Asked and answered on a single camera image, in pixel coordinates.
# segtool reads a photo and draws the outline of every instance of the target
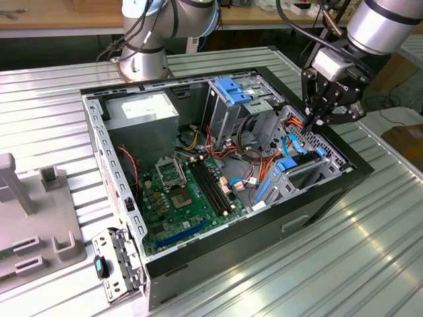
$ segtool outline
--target black cable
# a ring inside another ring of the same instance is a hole
[[[110,43],[109,44],[109,46],[102,52],[102,53],[100,53],[98,56],[97,56],[97,59],[96,59],[96,61],[98,62],[99,60],[100,60],[100,58],[101,58],[101,56],[103,56],[105,53],[107,53],[107,52],[109,52],[109,54],[108,54],[108,57],[107,57],[107,60],[109,60],[110,59],[110,56],[114,53],[114,52],[118,52],[118,51],[120,51],[120,50],[122,50],[123,49],[123,47],[125,47],[125,45],[130,41],[130,40],[132,40],[132,38],[134,38],[134,36],[136,36],[136,35],[138,35],[140,32],[141,32],[141,30],[142,30],[142,28],[143,28],[143,26],[144,26],[144,23],[145,23],[145,16],[146,16],[146,14],[147,14],[147,12],[148,12],[148,10],[150,9],[150,6],[151,6],[151,4],[153,3],[153,1],[152,0],[148,0],[148,1],[146,1],[146,3],[145,3],[145,7],[144,7],[144,12],[142,13],[142,15],[136,20],[136,22],[134,23],[134,25],[133,26],[131,26],[131,28],[127,31],[127,32],[125,32],[125,34],[124,35],[122,35],[120,38],[118,38],[117,40],[115,40],[115,41],[113,41],[112,43]],[[141,25],[141,27],[138,29],[138,31],[136,32],[136,33],[134,33],[132,36],[130,36],[130,39],[128,39],[128,40],[125,40],[125,37],[126,36],[128,36],[129,34],[131,34],[131,32],[133,32],[134,30],[135,30],[135,28],[138,26],[138,24],[140,23],[142,21],[142,25]]]
[[[320,15],[320,12],[322,11],[322,9],[321,8],[319,8],[319,12],[317,13],[317,17],[316,17],[316,19],[315,19],[315,22],[313,23],[313,26],[311,27],[311,30],[313,31],[314,29],[315,29],[315,27],[316,27],[316,23],[317,23],[317,20],[319,19],[319,15]],[[307,49],[310,47],[310,45],[313,43],[313,41],[311,40],[305,47],[304,47],[304,50],[302,50],[301,51],[301,53],[297,56],[297,59],[295,60],[295,64],[297,64],[298,65],[298,63],[299,63],[299,59],[301,58],[301,56],[305,53],[305,51],[307,51]]]
[[[160,5],[160,8],[159,8],[159,10],[157,11],[156,17],[155,17],[155,19],[154,19],[153,26],[151,27],[151,30],[149,31],[149,32],[151,32],[151,33],[153,33],[153,31],[154,31],[154,29],[155,29],[155,27],[156,27],[157,21],[159,20],[159,15],[160,15],[160,12],[161,12],[161,10],[162,10],[162,8],[163,8],[163,5],[164,5],[164,4],[165,4],[165,0],[162,0],[161,5]],[[142,28],[144,27],[144,22],[145,22],[145,19],[143,20],[143,22],[142,22],[142,24],[141,24],[141,26],[140,26],[140,28],[139,28],[139,32],[141,32]],[[146,45],[146,43],[147,43],[147,41],[143,42],[143,43],[142,43],[142,45],[139,47],[139,49],[140,49],[140,50],[142,50],[142,48]],[[119,59],[119,61],[125,61],[125,60],[127,60],[127,59],[131,58],[132,56],[134,56],[136,53],[137,53],[137,51],[134,51],[134,52],[132,52],[130,55],[126,56],[126,57],[121,57],[121,58]]]
[[[322,9],[323,12],[323,25],[325,26],[325,28],[330,32],[330,31],[334,31],[336,33],[337,36],[341,36],[342,35],[342,30],[339,28],[338,23],[335,22],[333,20],[333,18],[331,17],[329,11],[330,9],[326,9],[325,6],[323,5],[322,0],[319,0],[319,6],[320,9]]]
[[[393,88],[391,88],[391,89],[389,90],[389,92],[388,92],[388,95],[387,95],[387,96],[382,96],[382,95],[379,95],[379,96],[370,96],[370,97],[366,98],[366,100],[365,100],[365,106],[366,106],[366,108],[369,108],[369,109],[373,110],[373,109],[372,109],[373,107],[370,107],[370,106],[369,106],[369,104],[368,104],[368,102],[369,102],[370,100],[372,100],[372,99],[378,99],[378,98],[381,98],[381,100],[379,101],[379,103],[380,103],[380,106],[381,106],[382,108],[384,108],[384,109],[401,107],[401,106],[402,106],[402,104],[401,104],[401,99],[400,99],[397,95],[392,94],[392,91],[393,91],[394,89],[396,89],[396,88],[400,87],[402,84],[404,84],[405,82],[407,82],[409,79],[411,79],[411,77],[413,77],[413,76],[414,76],[414,75],[418,72],[418,70],[419,70],[419,69],[417,69],[417,70],[416,70],[413,74],[411,74],[410,76],[408,76],[408,77],[407,77],[405,80],[403,80],[401,83],[399,83],[399,84],[395,85]],[[401,124],[401,125],[405,126],[405,124],[404,124],[404,123],[402,123],[402,122],[393,121],[393,120],[391,120],[391,119],[389,119],[389,118],[385,117],[385,116],[382,114],[382,110],[381,110],[381,109],[378,109],[378,111],[379,111],[380,116],[381,116],[382,118],[386,119],[387,121],[389,121],[389,122],[391,122],[391,123],[397,123],[397,124]]]
[[[343,50],[342,48],[338,48],[334,45],[332,45],[330,42],[327,42],[326,40],[315,36],[313,34],[308,33],[306,30],[304,30],[302,27],[300,27],[299,25],[297,25],[296,23],[292,22],[285,14],[284,10],[282,10],[282,6],[280,4],[281,0],[276,0],[276,8],[278,10],[278,14],[280,16],[280,18],[282,20],[284,20],[285,22],[287,22],[294,30],[302,33],[302,35],[305,35],[306,37],[314,40],[315,42],[329,48],[330,50],[338,53],[339,55],[341,55],[342,57],[349,59],[350,61],[352,61],[354,64],[356,64],[356,67],[362,71],[364,74],[366,74],[369,79],[373,78],[373,71],[370,69],[369,66],[367,66],[365,63],[363,63],[362,61],[360,61],[358,58],[356,58],[354,55],[352,55],[351,53],[347,52],[346,50]]]

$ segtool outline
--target workbench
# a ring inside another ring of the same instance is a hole
[[[195,75],[267,66],[296,94],[299,69],[268,48],[169,56]],[[91,238],[116,225],[102,185],[79,89],[121,83],[111,63],[0,73],[0,151],[17,173],[66,169],[87,259],[0,295],[13,316],[146,316],[139,293],[109,306]],[[335,131],[375,172],[327,215],[151,312],[155,316],[419,316],[423,311],[423,175],[363,123]]]
[[[26,7],[29,11],[19,15],[18,20],[0,17],[0,38],[124,33],[120,11],[79,13],[74,10],[71,0],[0,0],[2,9],[18,7]],[[222,8],[221,15],[223,30],[289,28],[277,13],[268,13],[259,7]],[[303,27],[312,27],[315,21],[313,17],[301,17],[291,11],[287,12],[287,16]],[[349,16],[342,19],[340,26],[345,26],[349,19]],[[316,26],[323,27],[321,22]]]

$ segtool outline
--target black plastic part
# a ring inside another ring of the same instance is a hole
[[[368,5],[368,7],[371,10],[397,23],[406,24],[406,25],[418,25],[423,20],[421,18],[407,18],[407,17],[403,17],[402,15],[398,15],[397,13],[394,13],[385,9],[381,5],[377,4],[374,0],[364,0],[364,2],[366,3],[366,5]]]
[[[94,257],[94,266],[95,271],[97,272],[97,277],[99,279],[106,279],[110,276],[110,272],[108,271],[106,259],[104,259],[104,256],[96,255]]]
[[[132,201],[132,199],[130,197],[125,199],[125,206],[126,206],[126,210],[128,210],[128,211],[134,211],[135,210],[134,202]]]
[[[165,49],[164,46],[159,46],[158,48],[138,48],[136,46],[133,46],[131,44],[126,44],[126,46],[134,51],[134,52],[138,52],[138,53],[142,53],[142,54],[154,54],[154,53],[159,53],[160,51],[163,51]]]
[[[215,183],[209,170],[204,166],[203,162],[195,162],[190,166],[191,173],[194,175],[198,185],[200,186],[207,201],[213,207],[215,214],[220,217],[223,212],[230,212],[231,206],[225,196]]]

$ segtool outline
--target metal bracket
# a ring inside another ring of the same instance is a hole
[[[115,303],[144,285],[144,270],[135,244],[126,229],[106,229],[93,238],[95,254],[104,258],[107,276],[103,280],[107,301]],[[102,268],[95,260],[96,270]]]

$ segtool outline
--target expansion slot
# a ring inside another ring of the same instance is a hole
[[[177,233],[173,236],[170,236],[166,239],[163,239],[162,241],[158,241],[158,242],[156,242],[156,248],[160,248],[162,246],[167,246],[168,244],[182,240],[183,238],[186,238],[187,236],[190,236],[194,233],[197,233],[197,232],[201,231],[201,229],[204,227],[204,225],[206,225],[208,222],[209,222],[208,220],[205,220],[205,221],[199,223],[198,225],[196,225],[195,227],[192,227],[192,228],[189,228],[185,231]]]
[[[226,200],[204,164],[202,162],[191,164],[190,170],[198,185],[200,185],[205,197],[213,207],[216,215],[219,217],[222,216],[225,211],[230,212],[231,206],[229,202]]]

